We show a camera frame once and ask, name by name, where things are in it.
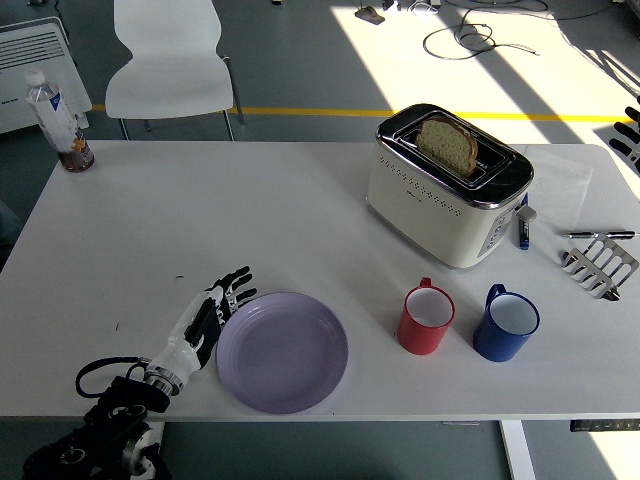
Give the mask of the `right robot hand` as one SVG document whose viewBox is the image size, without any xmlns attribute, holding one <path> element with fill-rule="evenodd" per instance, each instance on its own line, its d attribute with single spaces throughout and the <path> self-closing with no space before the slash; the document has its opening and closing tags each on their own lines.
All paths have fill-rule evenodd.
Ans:
<svg viewBox="0 0 640 480">
<path fill-rule="evenodd" d="M 626 164 L 639 175 L 639 97 L 634 105 L 624 108 L 625 121 L 616 121 L 613 128 L 616 136 L 609 139 L 609 146 Z"/>
</svg>

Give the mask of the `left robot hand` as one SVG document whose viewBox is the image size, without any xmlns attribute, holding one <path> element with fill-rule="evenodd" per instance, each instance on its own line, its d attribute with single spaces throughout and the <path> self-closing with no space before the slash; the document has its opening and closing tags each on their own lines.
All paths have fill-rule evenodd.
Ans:
<svg viewBox="0 0 640 480">
<path fill-rule="evenodd" d="M 190 376 L 208 363 L 231 317 L 257 294 L 255 288 L 245 287 L 251 279 L 245 266 L 197 294 L 171 331 L 165 349 L 146 367 L 144 381 L 169 395 L 180 393 Z"/>
</svg>

